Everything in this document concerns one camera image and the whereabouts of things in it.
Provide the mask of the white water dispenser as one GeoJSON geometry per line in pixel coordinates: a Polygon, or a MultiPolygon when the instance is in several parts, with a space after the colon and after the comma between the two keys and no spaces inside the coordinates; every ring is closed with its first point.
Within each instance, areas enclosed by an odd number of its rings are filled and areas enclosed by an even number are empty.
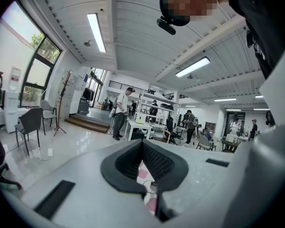
{"type": "Polygon", "coordinates": [[[15,131],[15,125],[18,123],[18,98],[19,98],[19,80],[21,70],[12,67],[9,77],[8,89],[4,94],[4,119],[7,133],[15,131]]]}

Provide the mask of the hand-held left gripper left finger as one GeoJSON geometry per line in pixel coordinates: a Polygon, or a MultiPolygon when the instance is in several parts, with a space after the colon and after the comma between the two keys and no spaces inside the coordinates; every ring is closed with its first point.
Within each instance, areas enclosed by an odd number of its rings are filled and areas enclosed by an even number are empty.
{"type": "Polygon", "coordinates": [[[161,222],[146,208],[140,194],[117,191],[101,174],[101,162],[128,142],[81,154],[39,179],[21,197],[30,208],[61,181],[75,183],[52,221],[67,228],[155,228],[161,222]]]}

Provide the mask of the dark grey chair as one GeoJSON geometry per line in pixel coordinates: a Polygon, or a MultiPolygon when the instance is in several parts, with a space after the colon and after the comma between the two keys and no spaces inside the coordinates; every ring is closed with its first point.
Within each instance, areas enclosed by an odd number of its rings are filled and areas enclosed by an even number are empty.
{"type": "Polygon", "coordinates": [[[35,107],[28,110],[24,113],[20,118],[20,122],[15,125],[15,134],[17,146],[19,147],[18,133],[23,135],[24,144],[27,150],[27,154],[29,155],[27,142],[29,141],[29,134],[33,131],[37,132],[37,143],[40,147],[39,141],[39,129],[41,127],[41,117],[43,114],[43,109],[41,107],[35,107]]]}

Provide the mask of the red white checkered tablecloth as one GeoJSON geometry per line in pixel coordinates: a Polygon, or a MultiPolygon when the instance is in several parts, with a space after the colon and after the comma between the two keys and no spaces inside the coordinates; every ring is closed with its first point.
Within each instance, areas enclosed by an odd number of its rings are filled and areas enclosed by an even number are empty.
{"type": "Polygon", "coordinates": [[[146,188],[146,195],[143,198],[143,202],[147,210],[152,215],[155,215],[158,198],[157,187],[155,186],[154,178],[150,174],[143,161],[141,161],[138,167],[138,176],[136,181],[146,188]]]}

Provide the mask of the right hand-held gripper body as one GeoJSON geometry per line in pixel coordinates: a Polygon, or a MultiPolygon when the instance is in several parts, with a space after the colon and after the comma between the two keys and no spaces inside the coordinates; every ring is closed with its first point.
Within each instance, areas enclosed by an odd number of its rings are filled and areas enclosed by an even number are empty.
{"type": "Polygon", "coordinates": [[[285,228],[285,50],[261,87],[275,126],[250,144],[223,228],[285,228]]]}

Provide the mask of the white work table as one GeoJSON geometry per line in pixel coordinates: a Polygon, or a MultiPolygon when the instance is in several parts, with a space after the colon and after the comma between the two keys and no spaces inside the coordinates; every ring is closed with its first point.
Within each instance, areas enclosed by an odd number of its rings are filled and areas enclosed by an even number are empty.
{"type": "Polygon", "coordinates": [[[150,124],[137,123],[136,121],[131,120],[130,118],[127,118],[125,123],[126,123],[125,133],[123,135],[124,140],[127,140],[127,141],[131,140],[134,128],[146,129],[147,130],[146,139],[150,138],[151,129],[152,129],[152,126],[150,124]]]}

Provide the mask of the wooden steps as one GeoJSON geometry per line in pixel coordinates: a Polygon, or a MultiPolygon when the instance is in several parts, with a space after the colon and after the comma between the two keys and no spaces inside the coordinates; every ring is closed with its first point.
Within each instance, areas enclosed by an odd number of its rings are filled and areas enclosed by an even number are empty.
{"type": "Polygon", "coordinates": [[[65,119],[65,122],[98,133],[107,133],[110,129],[109,123],[82,114],[72,114],[65,119]]]}

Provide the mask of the red-brown coat rack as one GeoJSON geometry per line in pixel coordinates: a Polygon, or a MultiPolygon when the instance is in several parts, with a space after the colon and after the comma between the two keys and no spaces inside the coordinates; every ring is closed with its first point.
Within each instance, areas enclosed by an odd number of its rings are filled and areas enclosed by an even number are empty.
{"type": "Polygon", "coordinates": [[[60,92],[59,95],[59,105],[58,105],[58,114],[57,114],[57,126],[55,128],[55,132],[54,132],[54,137],[57,135],[58,131],[61,130],[62,132],[66,133],[61,127],[60,127],[60,115],[61,115],[61,107],[62,107],[62,101],[63,101],[63,97],[65,95],[65,91],[66,91],[66,86],[68,85],[69,79],[70,79],[70,75],[72,73],[72,70],[69,70],[67,72],[67,76],[65,77],[65,80],[63,81],[63,88],[60,92]]]}

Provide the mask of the grey lounge chair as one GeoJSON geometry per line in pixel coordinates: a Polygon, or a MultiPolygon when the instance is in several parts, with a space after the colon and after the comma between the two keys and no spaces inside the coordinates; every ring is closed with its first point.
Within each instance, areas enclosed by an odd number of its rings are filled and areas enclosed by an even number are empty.
{"type": "Polygon", "coordinates": [[[198,143],[196,149],[204,149],[207,151],[215,151],[216,150],[216,145],[214,144],[214,142],[208,140],[206,136],[201,135],[199,137],[198,141],[199,141],[199,143],[198,143]]]}

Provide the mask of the black framed window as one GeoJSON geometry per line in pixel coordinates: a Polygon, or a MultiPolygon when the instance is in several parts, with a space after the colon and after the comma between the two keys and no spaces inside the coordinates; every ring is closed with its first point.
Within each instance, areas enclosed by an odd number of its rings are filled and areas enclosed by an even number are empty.
{"type": "Polygon", "coordinates": [[[50,76],[62,50],[29,15],[20,0],[16,0],[16,3],[35,29],[28,42],[33,49],[33,55],[24,74],[19,94],[19,106],[37,107],[41,100],[45,99],[50,76]]]}

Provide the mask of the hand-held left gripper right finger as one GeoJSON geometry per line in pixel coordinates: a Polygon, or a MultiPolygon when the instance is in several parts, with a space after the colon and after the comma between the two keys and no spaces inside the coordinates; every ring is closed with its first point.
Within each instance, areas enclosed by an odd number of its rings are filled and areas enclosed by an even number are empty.
{"type": "Polygon", "coordinates": [[[224,184],[234,157],[231,153],[195,150],[158,141],[143,141],[144,155],[163,163],[159,171],[157,216],[142,221],[142,228],[224,228],[232,198],[224,184]]]}

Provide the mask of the person's black clothing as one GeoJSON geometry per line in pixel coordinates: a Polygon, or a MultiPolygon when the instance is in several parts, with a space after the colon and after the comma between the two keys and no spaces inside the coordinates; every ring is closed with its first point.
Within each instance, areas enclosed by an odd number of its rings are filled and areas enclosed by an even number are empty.
{"type": "Polygon", "coordinates": [[[229,0],[231,8],[244,17],[263,55],[257,57],[268,78],[285,50],[285,0],[229,0]]]}

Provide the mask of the tall white shelf rack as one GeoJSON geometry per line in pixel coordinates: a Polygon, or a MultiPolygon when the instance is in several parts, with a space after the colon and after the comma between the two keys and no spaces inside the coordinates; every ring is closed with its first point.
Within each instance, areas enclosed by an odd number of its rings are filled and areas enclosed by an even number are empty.
{"type": "Polygon", "coordinates": [[[140,93],[138,98],[138,105],[136,108],[136,113],[134,115],[134,120],[139,124],[150,124],[153,128],[167,129],[167,120],[171,117],[173,119],[173,125],[175,125],[180,116],[181,106],[172,100],[168,100],[160,94],[155,92],[154,94],[149,94],[145,91],[140,93]],[[157,107],[152,105],[153,100],[157,101],[157,107]],[[151,123],[149,115],[149,110],[151,107],[158,108],[155,123],[151,123]]]}

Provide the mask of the light grey chair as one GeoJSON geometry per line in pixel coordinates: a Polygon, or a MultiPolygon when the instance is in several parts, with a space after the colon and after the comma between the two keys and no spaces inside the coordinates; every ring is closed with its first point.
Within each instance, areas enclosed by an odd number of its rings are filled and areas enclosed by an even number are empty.
{"type": "Polygon", "coordinates": [[[55,107],[52,107],[47,100],[40,101],[40,108],[43,110],[41,119],[42,119],[44,134],[46,134],[44,121],[50,120],[49,126],[51,127],[52,121],[54,119],[57,125],[57,109],[55,107]]]}

